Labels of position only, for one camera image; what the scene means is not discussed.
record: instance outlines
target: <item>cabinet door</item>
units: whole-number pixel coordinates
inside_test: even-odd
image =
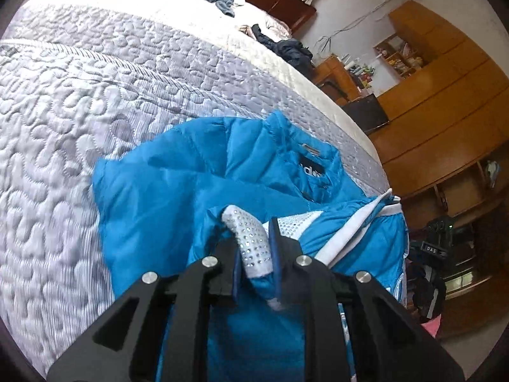
[[[371,142],[386,163],[437,136],[487,100],[463,77],[371,134]]]
[[[453,64],[447,58],[441,57],[381,94],[378,101],[392,121],[450,86],[460,77]]]
[[[411,195],[486,156],[507,140],[509,89],[384,169],[394,193]]]
[[[427,33],[424,38],[431,49],[438,54],[449,52],[467,39],[464,33],[445,20],[443,24]]]
[[[489,59],[484,50],[471,39],[459,44],[449,53],[446,53],[445,57],[449,59],[461,75],[466,75]]]
[[[491,99],[509,86],[509,79],[498,65],[489,59],[467,75],[472,87],[485,99]]]
[[[407,1],[389,14],[394,25],[405,24],[416,34],[425,35],[444,23],[444,19],[415,1]]]

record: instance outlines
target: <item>blue puffer jacket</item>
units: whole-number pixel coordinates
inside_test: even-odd
[[[305,253],[316,255],[375,199],[345,173],[336,148],[280,112],[265,121],[210,117],[181,124],[120,161],[99,160],[93,188],[116,296],[147,271],[176,274],[209,254],[231,234],[221,222],[228,205],[262,223],[322,211],[300,240]],[[394,292],[403,274],[405,221],[401,212],[375,219],[392,203],[390,197],[373,202],[359,226],[365,228],[362,240],[334,270],[367,269]],[[302,380],[303,348],[299,313],[274,312],[253,280],[241,286],[235,310],[212,312],[209,379]]]

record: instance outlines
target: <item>bed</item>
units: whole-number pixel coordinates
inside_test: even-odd
[[[336,146],[367,195],[388,189],[356,124],[238,30],[270,17],[239,8],[231,18],[204,0],[30,0],[4,34],[0,334],[3,350],[15,354],[14,341],[40,375],[114,299],[91,191],[98,157],[119,158],[192,118],[277,108]]]

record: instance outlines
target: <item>quilted mattress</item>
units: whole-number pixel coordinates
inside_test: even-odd
[[[98,157],[188,119],[278,108],[339,148],[366,194],[388,188],[369,140],[272,52],[129,1],[30,0],[0,41],[0,316],[42,375],[114,299]]]

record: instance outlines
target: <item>wooden cabinet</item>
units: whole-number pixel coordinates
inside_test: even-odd
[[[345,70],[343,63],[336,56],[329,56],[327,60],[316,67],[312,81],[339,106],[344,106],[362,96],[350,74]],[[346,93],[348,100],[334,88],[335,85]]]
[[[427,65],[421,53],[397,34],[386,38],[373,47],[381,55],[399,80],[408,79]]]
[[[429,64],[378,97],[390,122],[370,135],[411,229],[482,216],[509,190],[509,79],[449,22],[410,1],[389,17]],[[490,189],[488,160],[500,172]]]

